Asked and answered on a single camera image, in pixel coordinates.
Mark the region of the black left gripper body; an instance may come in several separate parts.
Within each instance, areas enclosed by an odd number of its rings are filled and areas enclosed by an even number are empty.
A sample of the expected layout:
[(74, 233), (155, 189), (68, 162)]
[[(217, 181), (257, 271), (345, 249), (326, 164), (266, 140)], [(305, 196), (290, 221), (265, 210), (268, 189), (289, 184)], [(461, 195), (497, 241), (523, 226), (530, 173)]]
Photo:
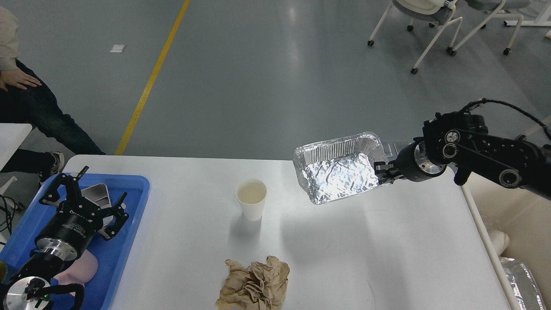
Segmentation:
[(101, 208), (93, 204), (57, 210), (35, 238), (37, 249), (62, 261), (80, 258), (103, 227), (104, 220), (99, 217), (99, 210)]

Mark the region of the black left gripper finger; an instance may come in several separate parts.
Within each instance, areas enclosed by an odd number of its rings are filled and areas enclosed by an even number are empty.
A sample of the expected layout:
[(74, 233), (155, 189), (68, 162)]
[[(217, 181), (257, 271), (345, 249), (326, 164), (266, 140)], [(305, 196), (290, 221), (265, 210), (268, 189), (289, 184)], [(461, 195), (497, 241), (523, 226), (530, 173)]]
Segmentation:
[(98, 215), (102, 219), (102, 223), (103, 219), (113, 217), (107, 226), (103, 226), (98, 230), (105, 241), (110, 241), (112, 238), (116, 237), (129, 218), (129, 214), (125, 212), (124, 208), (122, 208), (122, 204), (124, 203), (127, 194), (128, 192), (123, 192), (114, 206), (98, 210)]
[(39, 198), (42, 205), (55, 206), (59, 213), (84, 213), (90, 210), (90, 202), (81, 194), (79, 180), (88, 171), (84, 166), (76, 175), (59, 173)]

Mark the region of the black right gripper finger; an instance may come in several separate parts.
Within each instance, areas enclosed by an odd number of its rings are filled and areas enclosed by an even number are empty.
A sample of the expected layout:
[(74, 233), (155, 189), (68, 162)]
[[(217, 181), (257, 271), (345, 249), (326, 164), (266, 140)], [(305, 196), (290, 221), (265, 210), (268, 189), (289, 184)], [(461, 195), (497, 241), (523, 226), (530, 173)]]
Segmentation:
[(394, 166), (394, 161), (388, 163), (385, 161), (375, 161), (374, 171), (380, 180), (397, 180), (403, 177), (403, 173)]

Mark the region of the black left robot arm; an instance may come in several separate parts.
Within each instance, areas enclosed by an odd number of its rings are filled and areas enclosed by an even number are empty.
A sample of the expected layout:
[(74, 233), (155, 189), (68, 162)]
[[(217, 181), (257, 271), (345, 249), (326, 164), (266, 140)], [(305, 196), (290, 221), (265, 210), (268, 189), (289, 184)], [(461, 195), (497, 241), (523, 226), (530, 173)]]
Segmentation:
[(52, 295), (74, 294), (73, 310), (84, 302), (84, 285), (52, 285), (51, 280), (80, 259), (98, 232), (109, 241), (116, 237), (129, 218), (123, 208), (127, 192), (116, 203), (103, 208), (83, 196), (79, 181), (88, 166), (73, 176), (59, 173), (39, 198), (56, 212), (34, 240), (29, 260), (3, 286), (3, 310), (50, 310)]

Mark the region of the person's hand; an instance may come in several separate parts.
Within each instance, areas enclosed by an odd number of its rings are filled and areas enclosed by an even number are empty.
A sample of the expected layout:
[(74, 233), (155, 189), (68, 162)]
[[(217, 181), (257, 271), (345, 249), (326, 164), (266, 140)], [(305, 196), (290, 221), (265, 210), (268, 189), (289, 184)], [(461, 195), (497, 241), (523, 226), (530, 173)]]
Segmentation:
[(8, 92), (7, 86), (16, 87), (20, 90), (27, 90), (27, 87), (41, 86), (39, 79), (30, 76), (20, 69), (1, 71), (0, 73), (0, 88), (4, 92)]

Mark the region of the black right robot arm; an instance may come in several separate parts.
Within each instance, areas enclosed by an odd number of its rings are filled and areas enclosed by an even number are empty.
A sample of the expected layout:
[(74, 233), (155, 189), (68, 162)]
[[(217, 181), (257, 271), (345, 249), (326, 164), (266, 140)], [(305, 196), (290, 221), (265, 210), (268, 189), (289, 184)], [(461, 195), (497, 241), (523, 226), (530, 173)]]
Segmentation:
[(475, 173), (503, 188), (521, 188), (549, 199), (550, 145), (537, 146), (522, 135), (516, 139), (490, 135), (484, 117), (472, 113), (489, 102), (482, 98), (425, 121), (422, 136), (403, 148), (396, 159), (373, 164), (380, 182), (426, 181), (442, 175), (452, 164), (457, 168), (456, 185), (466, 184)]

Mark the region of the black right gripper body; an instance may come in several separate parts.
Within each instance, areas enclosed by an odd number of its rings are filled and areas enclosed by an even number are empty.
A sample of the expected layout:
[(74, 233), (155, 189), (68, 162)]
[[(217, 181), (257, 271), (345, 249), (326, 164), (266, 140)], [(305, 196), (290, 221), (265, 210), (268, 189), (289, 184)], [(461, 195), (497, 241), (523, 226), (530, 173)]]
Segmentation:
[(393, 161), (394, 166), (403, 173), (401, 179), (414, 182), (439, 177), (446, 170), (445, 165), (435, 164), (429, 160), (424, 141), (417, 145), (415, 149), (404, 149)]

